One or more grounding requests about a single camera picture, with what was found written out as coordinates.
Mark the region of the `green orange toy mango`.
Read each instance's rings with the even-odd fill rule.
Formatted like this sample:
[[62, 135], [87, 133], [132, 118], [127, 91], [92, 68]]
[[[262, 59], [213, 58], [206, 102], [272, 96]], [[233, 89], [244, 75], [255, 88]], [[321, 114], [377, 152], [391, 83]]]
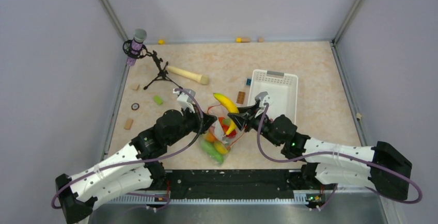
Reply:
[[217, 141], [216, 137], [210, 132], [207, 132], [205, 134], [204, 139], [210, 143], [214, 143], [215, 141]]

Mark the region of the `green toy cucumber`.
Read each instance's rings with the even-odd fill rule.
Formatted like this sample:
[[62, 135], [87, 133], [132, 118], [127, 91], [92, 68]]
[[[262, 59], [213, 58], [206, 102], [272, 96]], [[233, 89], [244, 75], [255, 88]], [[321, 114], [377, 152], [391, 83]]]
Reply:
[[214, 145], [206, 140], [200, 141], [201, 149], [209, 155], [212, 159], [214, 159], [217, 163], [222, 164], [224, 162], [223, 155], [219, 153], [214, 147]]

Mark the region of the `red toy chili pepper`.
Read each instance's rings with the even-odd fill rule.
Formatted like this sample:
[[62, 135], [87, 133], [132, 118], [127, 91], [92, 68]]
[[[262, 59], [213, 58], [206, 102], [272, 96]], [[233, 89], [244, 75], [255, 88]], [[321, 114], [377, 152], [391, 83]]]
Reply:
[[219, 117], [218, 118], [222, 130], [227, 138], [234, 138], [237, 135], [237, 126], [230, 118]]

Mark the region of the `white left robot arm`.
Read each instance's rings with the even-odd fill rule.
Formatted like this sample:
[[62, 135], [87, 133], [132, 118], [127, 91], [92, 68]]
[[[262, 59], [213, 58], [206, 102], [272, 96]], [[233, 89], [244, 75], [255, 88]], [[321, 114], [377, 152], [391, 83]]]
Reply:
[[55, 180], [66, 223], [77, 223], [108, 201], [139, 189], [157, 190], [166, 182], [161, 163], [167, 148], [191, 132], [205, 133], [217, 117], [189, 109], [168, 110], [155, 125], [140, 132], [122, 149], [81, 173]]

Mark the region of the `clear zip bag orange zipper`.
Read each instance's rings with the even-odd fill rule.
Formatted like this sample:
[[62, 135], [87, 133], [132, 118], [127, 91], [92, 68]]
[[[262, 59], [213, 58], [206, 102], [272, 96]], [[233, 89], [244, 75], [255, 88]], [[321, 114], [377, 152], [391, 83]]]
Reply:
[[[227, 138], [226, 136], [225, 136], [225, 134], [224, 134], [224, 132], [223, 132], [223, 130], [222, 130], [222, 127], [221, 127], [221, 125], [220, 125], [220, 122], [219, 122], [219, 120], [218, 120], [218, 118], [219, 117], [225, 117], [225, 118], [229, 118], [228, 117], [228, 111], [227, 111], [227, 109], [225, 108], [225, 107], [223, 107], [219, 102], [215, 102], [215, 103], [213, 103], [212, 105], [210, 105], [208, 108], [207, 108], [207, 114], [209, 114], [209, 115], [213, 115], [213, 116], [216, 116], [217, 117], [217, 121], [216, 122], [214, 122], [213, 124], [212, 124], [212, 126], [210, 126], [210, 128], [203, 134], [203, 135], [201, 135], [201, 137], [198, 139], [198, 141], [199, 141], [199, 143], [200, 143], [200, 141], [201, 140], [205, 140], [204, 139], [204, 136], [205, 136], [205, 134], [207, 133], [207, 132], [210, 132], [210, 133], [212, 133], [215, 137], [216, 137], [216, 139], [217, 139], [217, 141], [220, 141], [220, 142], [222, 142], [228, 149], [229, 149], [229, 152], [228, 152], [228, 154], [225, 154], [225, 155], [223, 155], [223, 158], [224, 158], [224, 161], [225, 161], [225, 159], [228, 157], [228, 155], [231, 153], [231, 149], [233, 148], [233, 146], [239, 141], [239, 139], [241, 139], [241, 137], [244, 135], [244, 132], [243, 131], [241, 131], [241, 130], [239, 130], [238, 128], [237, 128], [237, 135], [236, 135], [236, 137], [234, 137], [234, 138]], [[214, 159], [212, 159], [211, 157], [210, 157], [210, 159], [211, 160], [213, 160], [217, 165], [222, 165], [222, 164], [219, 164], [219, 163], [217, 163]]]

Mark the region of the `yellow toy banana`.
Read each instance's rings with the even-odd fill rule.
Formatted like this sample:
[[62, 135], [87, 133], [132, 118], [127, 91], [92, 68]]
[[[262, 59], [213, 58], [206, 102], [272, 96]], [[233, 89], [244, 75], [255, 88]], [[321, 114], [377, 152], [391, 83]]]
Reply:
[[[226, 97], [225, 95], [221, 94], [221, 93], [214, 93], [213, 94], [214, 98], [223, 106], [227, 109], [227, 111], [230, 114], [238, 114], [238, 108], [235, 105], [235, 103], [230, 100], [228, 97]], [[227, 131], [225, 132], [225, 135], [228, 136], [230, 135], [235, 129], [237, 128], [237, 125], [235, 124], [234, 121], [231, 120], [230, 125], [227, 129]]]

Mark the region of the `white perforated plastic basket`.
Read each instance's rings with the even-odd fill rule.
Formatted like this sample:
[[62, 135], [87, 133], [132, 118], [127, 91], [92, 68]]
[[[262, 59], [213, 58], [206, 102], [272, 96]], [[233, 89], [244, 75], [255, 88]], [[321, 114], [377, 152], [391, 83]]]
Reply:
[[268, 117], [275, 119], [285, 115], [295, 124], [298, 81], [299, 78], [294, 74], [256, 69], [252, 74], [246, 104], [254, 105], [256, 95], [266, 91], [272, 100], [267, 112]]

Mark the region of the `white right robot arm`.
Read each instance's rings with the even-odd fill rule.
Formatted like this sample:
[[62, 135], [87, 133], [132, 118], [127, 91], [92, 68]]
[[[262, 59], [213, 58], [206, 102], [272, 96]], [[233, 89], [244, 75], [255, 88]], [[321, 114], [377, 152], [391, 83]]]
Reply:
[[320, 185], [343, 184], [365, 187], [394, 201], [407, 203], [412, 163], [391, 144], [346, 146], [319, 140], [297, 131], [285, 115], [271, 121], [265, 107], [239, 107], [228, 117], [237, 128], [257, 131], [272, 145], [281, 146], [284, 163], [304, 162], [303, 183], [310, 189]]

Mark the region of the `yellow green toy lemon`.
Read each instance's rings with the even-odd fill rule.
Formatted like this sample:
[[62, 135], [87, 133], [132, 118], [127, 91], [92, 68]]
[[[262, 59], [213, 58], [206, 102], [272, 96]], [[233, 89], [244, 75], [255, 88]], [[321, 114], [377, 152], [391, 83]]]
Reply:
[[214, 148], [217, 152], [219, 152], [222, 155], [228, 154], [229, 149], [220, 141], [214, 142]]

